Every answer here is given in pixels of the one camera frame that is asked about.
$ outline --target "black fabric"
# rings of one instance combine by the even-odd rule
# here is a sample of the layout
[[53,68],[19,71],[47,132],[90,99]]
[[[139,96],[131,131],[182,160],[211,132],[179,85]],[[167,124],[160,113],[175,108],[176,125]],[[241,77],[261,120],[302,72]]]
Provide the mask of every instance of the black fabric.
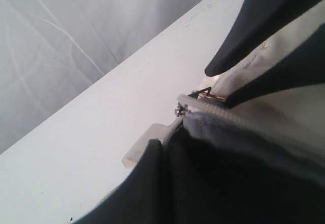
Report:
[[261,42],[321,0],[245,0],[234,26],[205,69],[221,74],[240,62]]
[[266,94],[325,83],[324,60],[325,24],[274,67],[230,94],[225,105],[232,108]]
[[[256,141],[228,129],[215,140]],[[164,149],[151,141],[130,177],[77,224],[325,223],[324,207],[325,190],[315,182],[195,139],[181,126]]]

